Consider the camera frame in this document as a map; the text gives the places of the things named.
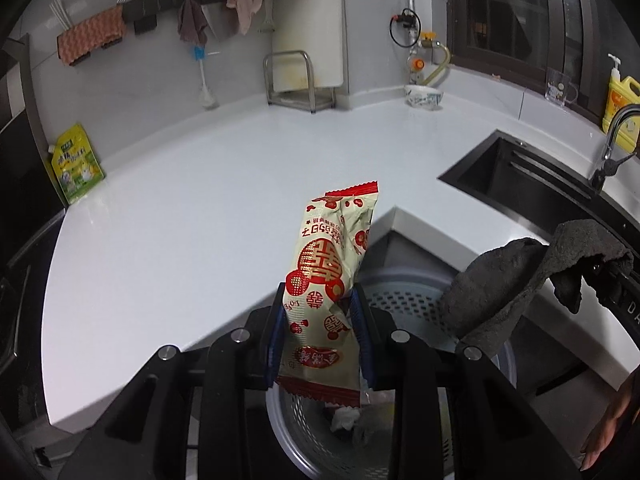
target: white cutting board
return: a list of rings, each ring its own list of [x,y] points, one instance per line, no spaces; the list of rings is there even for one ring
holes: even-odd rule
[[[341,86],[342,0],[273,0],[273,52],[304,50],[314,68],[316,88]],[[276,92],[308,88],[302,56],[273,58]]]

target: gray cloth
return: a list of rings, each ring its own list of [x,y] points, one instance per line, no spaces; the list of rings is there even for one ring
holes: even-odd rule
[[[180,39],[196,46],[205,46],[207,43],[205,28],[207,28],[207,19],[200,4],[196,0],[184,0],[178,9]]]
[[[560,303],[578,312],[582,274],[577,264],[591,257],[615,262],[625,274],[633,267],[631,251],[595,220],[560,224],[549,246],[522,238],[480,254],[442,295],[444,322],[460,347],[477,346],[493,356],[547,278]]]

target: silver screw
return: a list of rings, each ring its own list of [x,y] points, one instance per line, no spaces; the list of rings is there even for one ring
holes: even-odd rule
[[[391,333],[391,339],[393,339],[396,343],[407,343],[409,339],[411,339],[411,336],[404,330],[394,330]]]
[[[479,361],[480,358],[482,357],[482,351],[479,348],[476,348],[475,346],[466,347],[463,354],[470,361]]]
[[[162,361],[168,361],[172,357],[174,357],[178,353],[177,349],[173,345],[163,346],[158,350],[158,357],[162,359]]]
[[[236,328],[231,333],[231,339],[233,339],[236,343],[241,343],[242,341],[246,341],[249,339],[249,331],[245,328]]]

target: white countertop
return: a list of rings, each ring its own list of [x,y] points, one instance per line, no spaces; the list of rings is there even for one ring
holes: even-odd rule
[[[326,190],[377,180],[374,221],[398,208],[393,228],[463,268],[486,250],[535,237],[437,180],[492,131],[579,173],[591,165],[543,132],[451,95],[436,112],[395,100],[314,116],[266,106],[227,114],[200,115],[106,161],[107,179],[69,208],[42,323],[51,424],[91,425],[157,348],[192,348],[267,304],[289,267],[303,207]],[[632,194],[613,195],[637,210]],[[258,206],[257,196],[270,206]],[[432,246],[438,240],[468,257],[456,263]],[[544,295],[555,301],[548,287]],[[597,354],[593,345],[571,349],[610,383],[640,362],[593,294],[570,322],[562,307],[553,316],[548,331],[556,338],[578,330],[595,339]]]

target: cutting board stand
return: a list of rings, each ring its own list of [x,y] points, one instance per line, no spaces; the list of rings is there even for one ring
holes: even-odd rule
[[[306,81],[308,92],[296,90],[290,92],[276,92],[273,89],[273,58],[278,56],[302,56],[306,66]],[[314,85],[314,66],[311,58],[304,50],[285,50],[273,52],[264,56],[262,62],[264,72],[264,86],[267,92],[267,102],[270,105],[280,105],[298,110],[306,110],[315,114],[318,110],[335,108],[335,88],[316,88]]]

